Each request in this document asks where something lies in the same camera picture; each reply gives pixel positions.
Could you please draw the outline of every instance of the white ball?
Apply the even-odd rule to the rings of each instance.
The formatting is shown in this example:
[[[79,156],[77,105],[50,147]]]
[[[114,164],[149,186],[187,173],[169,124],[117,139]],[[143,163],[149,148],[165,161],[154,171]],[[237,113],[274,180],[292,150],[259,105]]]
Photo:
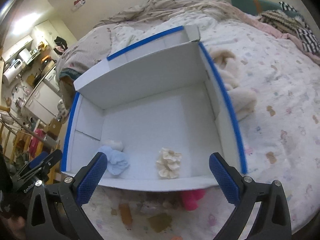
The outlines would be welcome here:
[[[113,150],[117,150],[119,152],[122,152],[123,150],[122,141],[107,139],[107,140],[101,141],[101,145],[109,146]]]

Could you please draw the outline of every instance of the white cabinet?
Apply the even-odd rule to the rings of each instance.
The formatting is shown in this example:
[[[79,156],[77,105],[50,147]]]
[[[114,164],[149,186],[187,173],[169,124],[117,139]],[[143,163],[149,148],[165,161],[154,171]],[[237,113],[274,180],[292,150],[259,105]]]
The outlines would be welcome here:
[[[53,114],[51,114],[46,108],[44,108],[37,100],[28,100],[26,108],[36,117],[40,118],[44,123],[49,123]]]
[[[30,35],[24,37],[22,40],[18,41],[16,45],[18,46],[19,50],[25,47],[29,42],[32,42],[32,38]]]
[[[34,99],[53,115],[59,113],[57,105],[60,97],[43,82],[38,86],[38,91],[35,93]]]
[[[24,107],[48,124],[59,113],[57,108],[59,101],[60,97],[42,81],[32,92]]]
[[[10,49],[8,49],[5,53],[2,54],[2,58],[4,62],[8,63],[11,59],[16,58],[18,53],[28,46],[32,42],[32,38],[30,35],[24,37],[16,44],[14,44]]]
[[[17,44],[14,44],[10,49],[8,49],[5,53],[2,54],[2,58],[4,62],[9,61],[9,59],[18,51]]]

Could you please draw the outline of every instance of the cardboard box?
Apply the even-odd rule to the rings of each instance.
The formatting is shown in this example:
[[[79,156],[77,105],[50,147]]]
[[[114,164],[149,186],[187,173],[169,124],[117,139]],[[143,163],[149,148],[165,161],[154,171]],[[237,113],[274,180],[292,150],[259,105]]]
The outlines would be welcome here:
[[[107,139],[130,159],[118,177],[99,185],[140,191],[194,190],[218,185],[209,157],[219,152],[247,173],[236,114],[196,26],[155,34],[82,74],[70,111],[61,171],[74,176]],[[179,178],[161,179],[162,147],[182,153]]]
[[[60,133],[61,126],[62,123],[58,122],[56,119],[52,119],[50,123],[44,127],[43,131],[55,139]]]

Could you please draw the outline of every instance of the blue fabric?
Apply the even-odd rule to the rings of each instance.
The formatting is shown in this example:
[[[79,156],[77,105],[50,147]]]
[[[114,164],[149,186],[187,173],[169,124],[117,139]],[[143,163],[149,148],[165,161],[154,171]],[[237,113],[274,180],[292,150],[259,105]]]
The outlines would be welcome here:
[[[98,152],[104,153],[108,158],[107,170],[112,175],[121,174],[126,168],[128,168],[129,163],[127,161],[127,155],[123,152],[113,150],[109,146],[101,146]]]

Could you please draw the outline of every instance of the pink object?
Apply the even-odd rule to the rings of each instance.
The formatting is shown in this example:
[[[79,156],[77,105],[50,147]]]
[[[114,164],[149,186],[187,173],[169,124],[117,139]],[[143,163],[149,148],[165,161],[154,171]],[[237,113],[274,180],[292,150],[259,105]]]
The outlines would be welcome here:
[[[182,203],[184,208],[187,211],[193,211],[198,208],[197,201],[204,197],[205,190],[197,189],[197,190],[181,191],[180,195],[182,198]]]
[[[45,134],[44,131],[41,129],[36,129],[35,133],[41,137],[44,138]],[[30,153],[31,157],[35,157],[37,146],[38,146],[39,140],[36,137],[32,137],[29,145],[29,150],[28,152]]]

